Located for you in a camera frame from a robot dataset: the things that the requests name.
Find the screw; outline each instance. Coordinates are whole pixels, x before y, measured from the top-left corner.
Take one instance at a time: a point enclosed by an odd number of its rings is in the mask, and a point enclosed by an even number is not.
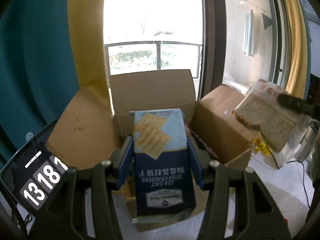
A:
[[[249,167],[249,166],[247,166],[244,170],[245,170],[247,173],[253,173],[253,172],[254,172],[253,168],[251,168],[251,167]]]
[[[217,160],[212,160],[209,162],[210,166],[213,166],[213,167],[218,167],[219,166],[219,162]]]
[[[103,161],[101,161],[101,165],[105,166],[105,167],[110,166],[111,165],[111,161],[110,160],[103,160]]]
[[[70,167],[69,169],[67,169],[67,173],[69,174],[73,174],[76,172],[76,169],[74,167]]]

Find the blue cracker package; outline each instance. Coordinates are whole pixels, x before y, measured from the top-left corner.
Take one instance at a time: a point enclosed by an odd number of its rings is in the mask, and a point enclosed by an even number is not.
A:
[[[187,137],[180,109],[134,112],[137,219],[187,218],[194,207]]]

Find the clear plastic packaging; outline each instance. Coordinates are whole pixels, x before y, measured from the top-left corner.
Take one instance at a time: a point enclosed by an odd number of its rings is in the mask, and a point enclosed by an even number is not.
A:
[[[298,151],[310,117],[279,106],[278,95],[285,91],[276,84],[258,80],[233,113],[243,125],[260,132],[279,166]]]

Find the open cardboard box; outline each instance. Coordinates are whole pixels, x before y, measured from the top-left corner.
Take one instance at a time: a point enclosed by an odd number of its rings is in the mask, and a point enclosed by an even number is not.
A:
[[[110,77],[115,115],[87,89],[80,88],[58,120],[46,147],[68,166],[92,168],[108,159],[123,140],[133,133],[129,111],[180,108],[185,122],[217,154],[226,166],[244,169],[250,159],[248,149],[256,133],[236,121],[232,110],[244,95],[221,85],[196,101],[190,70],[161,70],[127,73]],[[130,183],[121,188],[131,216],[136,216],[134,188]],[[192,216],[206,206],[208,192],[195,187],[196,208]],[[139,231],[178,222],[137,224]]]

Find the snack package in box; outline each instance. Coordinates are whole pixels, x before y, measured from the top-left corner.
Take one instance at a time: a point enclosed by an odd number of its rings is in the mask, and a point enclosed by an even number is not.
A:
[[[190,216],[196,206],[180,109],[134,113],[137,218],[155,223]]]
[[[243,125],[260,132],[282,166],[299,150],[310,117],[279,106],[277,98],[281,93],[286,92],[280,86],[260,79],[233,113]]]

